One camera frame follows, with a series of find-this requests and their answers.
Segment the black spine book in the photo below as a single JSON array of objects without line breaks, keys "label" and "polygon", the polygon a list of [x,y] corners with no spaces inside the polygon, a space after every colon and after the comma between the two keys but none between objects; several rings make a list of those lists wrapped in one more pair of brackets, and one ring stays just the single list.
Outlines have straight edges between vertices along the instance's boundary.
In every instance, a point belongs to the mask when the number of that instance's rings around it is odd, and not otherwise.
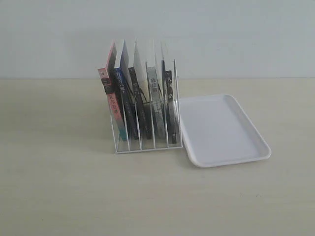
[{"label": "black spine book", "polygon": [[168,128],[168,140],[170,143],[175,144],[177,142],[176,127],[175,127],[175,114],[174,114],[174,91],[173,91],[173,78],[172,78],[172,66],[169,57],[166,42],[161,42],[162,52],[162,78],[164,81],[164,90],[166,98],[166,120]]}]

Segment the white plastic tray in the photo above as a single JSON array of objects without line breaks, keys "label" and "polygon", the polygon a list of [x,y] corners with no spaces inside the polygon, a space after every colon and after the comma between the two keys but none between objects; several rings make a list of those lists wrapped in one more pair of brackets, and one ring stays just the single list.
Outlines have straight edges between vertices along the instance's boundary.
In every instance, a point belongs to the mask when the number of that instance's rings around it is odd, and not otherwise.
[{"label": "white plastic tray", "polygon": [[268,159],[271,149],[239,102],[228,94],[180,98],[183,143],[200,168]]}]

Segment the dark brown spine book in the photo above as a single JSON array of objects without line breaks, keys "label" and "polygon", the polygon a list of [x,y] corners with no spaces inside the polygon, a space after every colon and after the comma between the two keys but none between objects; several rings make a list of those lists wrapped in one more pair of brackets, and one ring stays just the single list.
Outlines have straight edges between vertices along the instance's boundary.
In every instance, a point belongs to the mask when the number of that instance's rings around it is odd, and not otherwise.
[{"label": "dark brown spine book", "polygon": [[132,54],[128,63],[128,70],[131,77],[133,95],[136,102],[139,127],[144,132],[146,138],[151,139],[152,129],[149,124],[149,119],[146,116],[145,106],[142,99],[143,90],[139,84],[139,82],[144,80],[144,73],[142,71],[141,59],[136,40],[134,41]]}]

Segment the grey spine book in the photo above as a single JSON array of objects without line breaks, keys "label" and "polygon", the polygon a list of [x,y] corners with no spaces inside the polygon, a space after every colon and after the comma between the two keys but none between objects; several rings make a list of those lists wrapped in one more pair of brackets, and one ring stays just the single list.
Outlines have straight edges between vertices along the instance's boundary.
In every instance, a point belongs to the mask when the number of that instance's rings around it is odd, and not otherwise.
[{"label": "grey spine book", "polygon": [[158,66],[156,60],[155,43],[150,40],[147,44],[147,59],[146,59],[146,71],[148,78],[148,85],[153,105],[156,133],[159,138],[166,137],[165,125],[163,119],[162,102],[158,83]]}]

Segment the blue moon cover book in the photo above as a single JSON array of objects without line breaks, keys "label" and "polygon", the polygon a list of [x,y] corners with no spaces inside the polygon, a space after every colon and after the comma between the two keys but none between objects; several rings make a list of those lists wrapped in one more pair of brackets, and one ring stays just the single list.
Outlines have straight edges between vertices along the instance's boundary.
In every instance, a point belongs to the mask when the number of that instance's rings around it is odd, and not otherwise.
[{"label": "blue moon cover book", "polygon": [[129,93],[129,71],[128,71],[128,53],[126,47],[126,41],[124,39],[116,41],[117,43],[117,55],[114,63],[115,75],[120,88],[120,93],[124,105],[124,111],[126,114],[127,125],[130,129],[131,135],[134,139],[138,140],[138,129],[135,120],[135,112],[131,105],[131,98]]}]

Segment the pink spine book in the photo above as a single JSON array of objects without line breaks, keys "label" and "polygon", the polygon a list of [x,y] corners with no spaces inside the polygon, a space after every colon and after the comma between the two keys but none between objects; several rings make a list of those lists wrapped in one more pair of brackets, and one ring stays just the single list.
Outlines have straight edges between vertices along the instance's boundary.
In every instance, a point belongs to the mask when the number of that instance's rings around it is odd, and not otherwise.
[{"label": "pink spine book", "polygon": [[98,73],[103,84],[109,107],[116,121],[119,135],[123,141],[127,140],[124,113],[120,96],[120,88],[115,78],[114,65],[117,55],[116,45],[113,42],[104,68],[99,68]]}]

